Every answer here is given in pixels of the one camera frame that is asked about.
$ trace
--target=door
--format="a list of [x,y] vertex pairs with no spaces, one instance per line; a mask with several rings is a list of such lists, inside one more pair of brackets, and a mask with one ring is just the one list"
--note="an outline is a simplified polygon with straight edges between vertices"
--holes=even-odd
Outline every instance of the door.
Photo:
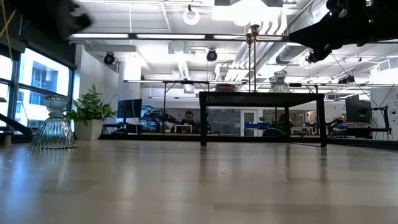
[[245,129],[244,124],[248,122],[258,123],[257,110],[241,110],[241,136],[258,136],[258,130],[253,128]]

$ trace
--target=black table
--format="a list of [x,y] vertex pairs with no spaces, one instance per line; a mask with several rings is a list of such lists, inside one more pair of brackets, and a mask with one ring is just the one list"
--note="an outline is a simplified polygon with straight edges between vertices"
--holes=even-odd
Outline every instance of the black table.
[[[319,127],[325,127],[325,95],[319,93],[246,93],[201,91],[200,104],[200,144],[207,145],[207,107],[273,107],[285,108],[286,141],[290,142],[289,108],[312,101],[317,102]],[[320,144],[326,147],[326,128],[320,128]]]

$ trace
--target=computer monitor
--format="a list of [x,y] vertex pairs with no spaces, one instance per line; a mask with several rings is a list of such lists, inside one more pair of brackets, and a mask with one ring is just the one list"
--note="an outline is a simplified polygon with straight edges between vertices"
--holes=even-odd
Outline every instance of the computer monitor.
[[370,124],[372,117],[372,104],[365,100],[346,99],[347,120]]
[[123,123],[126,122],[126,118],[140,118],[141,106],[142,106],[142,99],[119,100],[117,117],[123,118]]

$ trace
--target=white planter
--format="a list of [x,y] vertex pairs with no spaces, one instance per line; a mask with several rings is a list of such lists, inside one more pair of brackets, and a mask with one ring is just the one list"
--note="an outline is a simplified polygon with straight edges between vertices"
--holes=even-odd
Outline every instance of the white planter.
[[102,133],[102,120],[89,120],[87,127],[80,121],[75,124],[75,135],[77,140],[97,140]]

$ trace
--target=man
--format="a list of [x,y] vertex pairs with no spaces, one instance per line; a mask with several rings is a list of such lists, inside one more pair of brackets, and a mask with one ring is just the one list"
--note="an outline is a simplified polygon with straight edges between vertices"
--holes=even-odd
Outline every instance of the man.
[[[193,121],[193,113],[192,113],[192,111],[185,112],[185,117],[184,117],[184,119],[182,119],[180,124],[192,125],[192,132],[193,133],[197,132],[198,124],[196,124],[196,122]],[[190,128],[184,128],[184,130],[185,130],[186,133],[189,133],[191,131]]]

